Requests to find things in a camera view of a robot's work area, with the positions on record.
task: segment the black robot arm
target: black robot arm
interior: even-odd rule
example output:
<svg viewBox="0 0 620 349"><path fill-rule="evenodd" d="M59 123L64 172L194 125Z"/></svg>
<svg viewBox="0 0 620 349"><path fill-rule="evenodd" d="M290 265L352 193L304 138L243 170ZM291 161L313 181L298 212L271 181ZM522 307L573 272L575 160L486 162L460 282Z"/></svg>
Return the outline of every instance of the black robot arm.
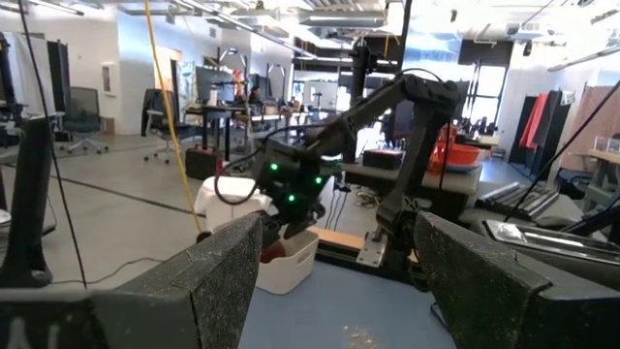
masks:
<svg viewBox="0 0 620 349"><path fill-rule="evenodd" d="M329 178L340 169L322 156L342 153L350 143L357 141L357 131L376 121L387 109L399 102L414 102L416 137L410 143L405 163L397 180L398 190L419 186L430 158L439 130L452 117L461 96L456 84L422 79L414 75L399 75L392 82L359 100L348 111L325 120L325 127L308 129L301 147L292 147L266 140L264 151L259 153L253 168L253 178L261 191L272 199L278 213L271 216L269 229L263 231L263 246L279 238L277 231L289 225L285 238L290 238L314 224L325 214L320 204L320 194ZM399 205L380 206L377 219L388 232L396 228L402 192L391 196Z"/></svg>
<svg viewBox="0 0 620 349"><path fill-rule="evenodd" d="M376 121L384 112L398 103L409 100L423 110L447 112L449 116L460 102L456 85L422 79L415 75L399 75L381 86L368 97L359 100L350 109L335 115L325 128L308 130L305 136L307 150L322 156L342 153L348 143L357 141L357 132Z"/></svg>

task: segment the window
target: window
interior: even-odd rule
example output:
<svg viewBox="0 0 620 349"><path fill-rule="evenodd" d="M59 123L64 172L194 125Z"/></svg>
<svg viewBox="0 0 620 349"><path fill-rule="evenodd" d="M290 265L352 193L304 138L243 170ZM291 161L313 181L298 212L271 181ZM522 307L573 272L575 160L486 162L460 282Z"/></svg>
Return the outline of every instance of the window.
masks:
<svg viewBox="0 0 620 349"><path fill-rule="evenodd" d="M337 111L347 111L351 104L351 94L347 92L347 86L338 86Z"/></svg>
<svg viewBox="0 0 620 349"><path fill-rule="evenodd" d="M502 98L502 87L507 69L504 67L481 66L478 77L478 91L470 90L463 109L463 116L470 117L472 123L486 117L487 122L495 122Z"/></svg>
<svg viewBox="0 0 620 349"><path fill-rule="evenodd" d="M498 96L502 94L502 83L504 82L504 67L484 67L480 69L480 79L478 85L479 96Z"/></svg>
<svg viewBox="0 0 620 349"><path fill-rule="evenodd" d="M303 103L303 81L293 81L293 99Z"/></svg>
<svg viewBox="0 0 620 349"><path fill-rule="evenodd" d="M472 123L476 123L483 117L486 117L487 122L494 120L497 114L498 100L497 97L476 97L471 113Z"/></svg>

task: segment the white wall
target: white wall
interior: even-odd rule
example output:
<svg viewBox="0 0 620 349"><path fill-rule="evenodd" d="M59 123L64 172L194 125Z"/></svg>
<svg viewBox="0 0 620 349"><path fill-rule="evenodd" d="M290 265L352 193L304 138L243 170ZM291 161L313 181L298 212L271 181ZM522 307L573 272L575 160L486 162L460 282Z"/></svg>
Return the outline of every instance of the white wall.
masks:
<svg viewBox="0 0 620 349"><path fill-rule="evenodd" d="M273 68L269 73L272 97L280 98L284 87L285 100L291 96L290 75L293 51L278 44L243 30L222 31L222 49L236 48L248 57L248 74L259 74L266 77L267 63L280 64L286 69L286 78L282 79L279 69ZM222 64L231 69L242 69L238 58L225 58Z"/></svg>
<svg viewBox="0 0 620 349"><path fill-rule="evenodd" d="M153 56L146 18L119 13L117 20L121 107L115 129L117 134L137 134L144 90L155 83ZM156 46L181 51L183 61L202 64L205 56L216 55L221 31L218 29L216 38L209 37L209 24L204 19L187 18L193 35L181 17L176 19L175 25L166 23L160 16L153 21Z"/></svg>
<svg viewBox="0 0 620 349"><path fill-rule="evenodd" d="M115 117L120 111L118 98L101 93L101 64L117 64L118 43L115 23L116 9L104 10L80 7L85 16L64 14L41 6L30 6L27 16L31 33L43 33L46 40L61 42L69 48L71 86L90 87L100 90L101 115ZM22 33L18 14L0 11L0 31ZM112 72L112 88L119 86L118 71Z"/></svg>
<svg viewBox="0 0 620 349"><path fill-rule="evenodd" d="M507 158L510 156L525 97L536 96L557 87L559 74L549 73L547 67L556 62L556 57L561 53L557 48L535 47L530 56L524 57L523 45L514 45L497 117L499 146L507 151Z"/></svg>
<svg viewBox="0 0 620 349"><path fill-rule="evenodd" d="M295 81L323 80L337 81L338 74L329 72L296 71L294 72Z"/></svg>
<svg viewBox="0 0 620 349"><path fill-rule="evenodd" d="M596 85L613 85L620 80L620 52L596 59L593 64L600 66Z"/></svg>
<svg viewBox="0 0 620 349"><path fill-rule="evenodd" d="M303 84L303 104L306 106L318 106L318 98L312 100L312 92L323 93L321 96L321 108L335 109L338 84L336 82L307 81Z"/></svg>
<svg viewBox="0 0 620 349"><path fill-rule="evenodd" d="M292 50L252 34L251 73L257 73L266 77L267 63L269 63L269 65L280 64L286 70L286 77L284 79L282 79L282 73L278 68L273 68L271 73L269 73L272 97L280 98L284 91L284 100L287 101L290 99L291 87L289 86L289 77L291 75L292 60Z"/></svg>

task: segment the black foam block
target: black foam block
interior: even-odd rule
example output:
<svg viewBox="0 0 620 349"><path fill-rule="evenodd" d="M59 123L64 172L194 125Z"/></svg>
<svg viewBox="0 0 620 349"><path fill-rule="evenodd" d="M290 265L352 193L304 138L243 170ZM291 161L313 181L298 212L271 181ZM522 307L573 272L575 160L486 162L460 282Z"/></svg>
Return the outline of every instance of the black foam block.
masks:
<svg viewBox="0 0 620 349"><path fill-rule="evenodd" d="M237 219L113 290L3 291L0 347L19 339L32 348L236 348L258 276L262 225L259 214ZM56 328L49 346L48 329Z"/></svg>
<svg viewBox="0 0 620 349"><path fill-rule="evenodd" d="M620 293L517 253L432 213L416 246L458 348L620 347Z"/></svg>

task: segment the white plastic bin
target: white plastic bin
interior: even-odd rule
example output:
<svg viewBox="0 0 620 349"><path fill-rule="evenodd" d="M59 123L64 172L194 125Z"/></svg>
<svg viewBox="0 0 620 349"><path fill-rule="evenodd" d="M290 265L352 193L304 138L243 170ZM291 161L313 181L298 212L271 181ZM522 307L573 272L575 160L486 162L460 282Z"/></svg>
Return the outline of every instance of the white plastic bin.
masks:
<svg viewBox="0 0 620 349"><path fill-rule="evenodd" d="M319 247L319 236L308 231L281 241L286 257L261 263L256 282L258 288L274 295L288 294L310 275Z"/></svg>
<svg viewBox="0 0 620 349"><path fill-rule="evenodd" d="M221 176L218 181L220 193L228 200L238 201L245 198L252 187L254 179ZM228 223L235 218L244 216L259 209L267 209L270 199L261 194L258 190L246 203L230 206L222 202L215 194L215 177L207 178L199 190L194 202L196 212L204 213L206 216L206 229L215 233L215 228Z"/></svg>

